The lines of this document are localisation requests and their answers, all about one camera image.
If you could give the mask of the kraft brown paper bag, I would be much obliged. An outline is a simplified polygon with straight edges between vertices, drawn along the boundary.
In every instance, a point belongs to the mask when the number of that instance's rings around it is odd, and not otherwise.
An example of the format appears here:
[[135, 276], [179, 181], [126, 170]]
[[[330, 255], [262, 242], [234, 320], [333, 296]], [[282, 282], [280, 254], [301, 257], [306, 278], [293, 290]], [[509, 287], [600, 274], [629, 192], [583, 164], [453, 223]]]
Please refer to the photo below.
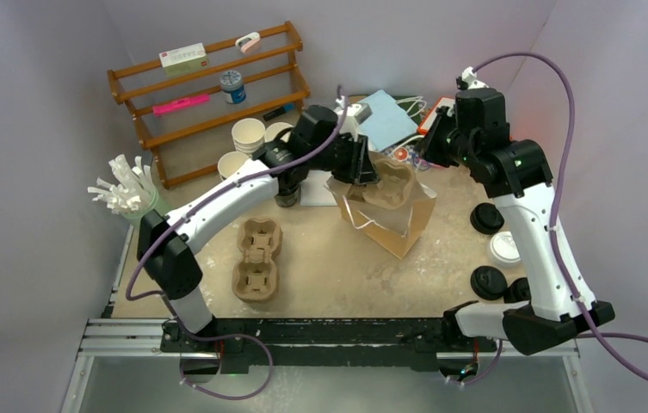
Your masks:
[[326, 187], [334, 196], [344, 221], [397, 258], [403, 258], [427, 228], [436, 203], [435, 191], [417, 180], [416, 171], [415, 176], [410, 198], [395, 210], [350, 199], [346, 193], [353, 184], [331, 177]]

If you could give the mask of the brown pulp cup carrier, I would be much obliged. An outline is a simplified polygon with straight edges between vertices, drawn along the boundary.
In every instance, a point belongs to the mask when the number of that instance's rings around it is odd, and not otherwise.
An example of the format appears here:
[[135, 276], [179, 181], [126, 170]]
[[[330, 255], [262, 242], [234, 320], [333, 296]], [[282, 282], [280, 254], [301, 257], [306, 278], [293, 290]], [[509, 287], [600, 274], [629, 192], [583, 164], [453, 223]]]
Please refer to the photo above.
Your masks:
[[283, 231], [275, 219], [251, 218], [238, 229], [242, 254], [232, 270], [231, 289], [246, 303], [269, 302], [279, 291], [275, 259], [281, 253]]

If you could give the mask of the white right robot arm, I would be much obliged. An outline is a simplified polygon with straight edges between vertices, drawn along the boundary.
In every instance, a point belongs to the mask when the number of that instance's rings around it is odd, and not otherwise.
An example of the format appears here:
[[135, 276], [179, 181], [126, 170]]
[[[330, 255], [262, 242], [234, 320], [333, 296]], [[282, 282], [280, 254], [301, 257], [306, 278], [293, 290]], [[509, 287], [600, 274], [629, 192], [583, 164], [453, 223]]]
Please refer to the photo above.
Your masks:
[[440, 166], [464, 166], [484, 187], [515, 241], [530, 288], [527, 301], [459, 305], [441, 337], [462, 350], [475, 336], [506, 340], [531, 355], [567, 342], [615, 318], [582, 277], [559, 217], [545, 152], [531, 140], [513, 140], [504, 95], [493, 88], [467, 89], [454, 98], [454, 112], [440, 109], [420, 156]]

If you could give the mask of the white paper cup stack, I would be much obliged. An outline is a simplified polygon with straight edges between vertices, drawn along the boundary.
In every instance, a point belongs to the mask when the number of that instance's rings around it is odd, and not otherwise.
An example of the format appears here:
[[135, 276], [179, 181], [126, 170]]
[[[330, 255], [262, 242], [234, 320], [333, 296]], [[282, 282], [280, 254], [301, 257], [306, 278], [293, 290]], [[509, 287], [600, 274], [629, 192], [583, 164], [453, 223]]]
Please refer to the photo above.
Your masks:
[[266, 127], [255, 118], [238, 120], [231, 129], [235, 149], [251, 157], [264, 144]]

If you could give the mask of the orange paper bag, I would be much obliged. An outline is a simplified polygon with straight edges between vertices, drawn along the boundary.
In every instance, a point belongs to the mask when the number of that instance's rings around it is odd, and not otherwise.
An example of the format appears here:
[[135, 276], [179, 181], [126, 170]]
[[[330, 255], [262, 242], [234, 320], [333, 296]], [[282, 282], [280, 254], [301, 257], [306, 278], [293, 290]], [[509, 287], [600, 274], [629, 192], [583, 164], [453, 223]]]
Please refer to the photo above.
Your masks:
[[446, 110], [449, 110], [453, 105], [454, 105], [453, 97], [451, 96], [440, 97], [437, 103], [426, 113], [424, 118], [421, 120], [417, 128], [417, 133], [425, 135], [434, 124], [438, 116], [438, 110], [441, 108], [445, 108]]

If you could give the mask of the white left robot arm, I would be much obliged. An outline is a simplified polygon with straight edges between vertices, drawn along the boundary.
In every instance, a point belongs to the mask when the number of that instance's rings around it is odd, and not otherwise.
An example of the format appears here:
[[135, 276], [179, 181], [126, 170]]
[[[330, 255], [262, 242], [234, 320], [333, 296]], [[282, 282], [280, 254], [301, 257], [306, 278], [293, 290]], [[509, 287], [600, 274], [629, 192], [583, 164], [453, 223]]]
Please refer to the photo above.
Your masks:
[[265, 200], [291, 200], [312, 170], [341, 182], [379, 180], [359, 125], [371, 115], [362, 103], [337, 109], [312, 105], [287, 139], [259, 147], [238, 172], [169, 213], [148, 212], [140, 221], [139, 270], [156, 282], [173, 315], [184, 325], [182, 341], [195, 352], [212, 347], [214, 315], [199, 290], [203, 273], [195, 256], [222, 229]]

